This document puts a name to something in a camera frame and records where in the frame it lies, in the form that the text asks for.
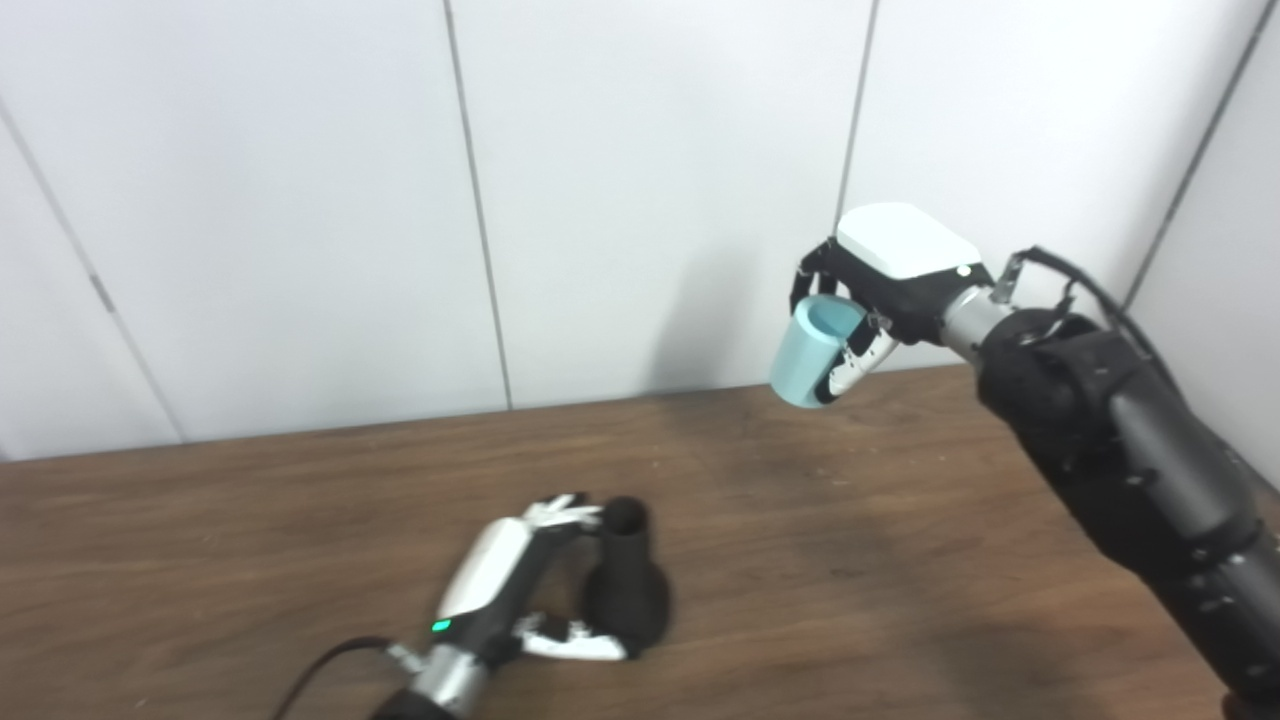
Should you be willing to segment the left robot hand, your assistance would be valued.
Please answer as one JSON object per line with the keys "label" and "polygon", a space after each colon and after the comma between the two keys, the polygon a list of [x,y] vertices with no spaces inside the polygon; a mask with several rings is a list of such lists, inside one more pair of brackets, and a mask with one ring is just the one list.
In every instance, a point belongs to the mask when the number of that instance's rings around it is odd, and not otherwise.
{"label": "left robot hand", "polygon": [[495,670],[521,655],[618,662],[626,643],[586,621],[532,611],[530,603],[556,556],[598,536],[603,509],[584,493],[557,495],[517,516],[489,523],[466,553],[430,625],[431,642],[470,653]]}

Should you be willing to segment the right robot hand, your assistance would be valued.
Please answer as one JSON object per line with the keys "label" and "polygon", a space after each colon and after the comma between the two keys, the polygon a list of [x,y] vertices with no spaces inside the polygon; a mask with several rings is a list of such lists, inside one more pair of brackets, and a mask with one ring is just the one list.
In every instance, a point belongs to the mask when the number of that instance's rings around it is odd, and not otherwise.
{"label": "right robot hand", "polygon": [[906,202],[855,208],[797,264],[769,383],[796,407],[831,405],[901,346],[969,363],[1012,309],[979,250]]}

